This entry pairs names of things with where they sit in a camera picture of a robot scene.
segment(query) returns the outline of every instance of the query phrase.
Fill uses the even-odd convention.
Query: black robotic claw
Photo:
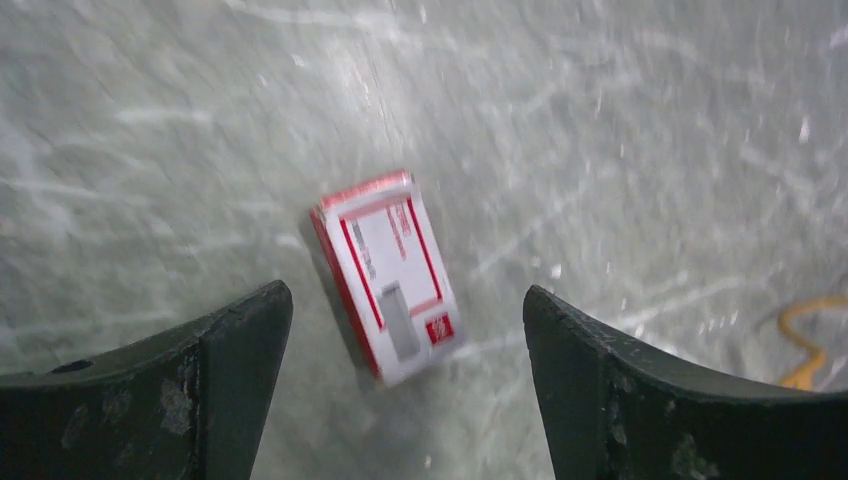
[[[0,377],[0,479],[247,479],[292,317],[275,281],[44,375]]]
[[[848,472],[848,393],[807,393],[694,365],[537,286],[524,299],[524,328],[558,479]]]

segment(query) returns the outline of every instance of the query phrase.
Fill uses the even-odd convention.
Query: yellow object
[[[810,356],[809,360],[783,377],[780,380],[780,385],[811,391],[813,389],[813,375],[827,362],[827,350],[813,344],[801,334],[792,330],[790,325],[792,319],[799,315],[845,307],[848,307],[848,297],[820,297],[807,302],[796,303],[780,315],[777,321],[780,331],[790,342],[806,350]]]

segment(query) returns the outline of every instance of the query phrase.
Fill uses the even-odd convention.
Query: marbled surface
[[[5,2],[0,367],[281,278],[296,317],[254,478],[550,479],[531,283],[765,381],[802,358],[775,313],[848,288],[846,24],[844,0]],[[473,343],[383,391],[305,214],[401,166]],[[838,313],[808,324],[835,349],[821,388]]]

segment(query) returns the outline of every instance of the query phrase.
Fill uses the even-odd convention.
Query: red and white box
[[[465,343],[421,191],[405,170],[328,195],[310,216],[371,370],[393,386]]]

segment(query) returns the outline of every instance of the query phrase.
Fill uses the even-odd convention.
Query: red square
[[[453,338],[453,326],[450,324],[448,314],[427,320],[427,334],[430,335],[430,343],[438,345]]]

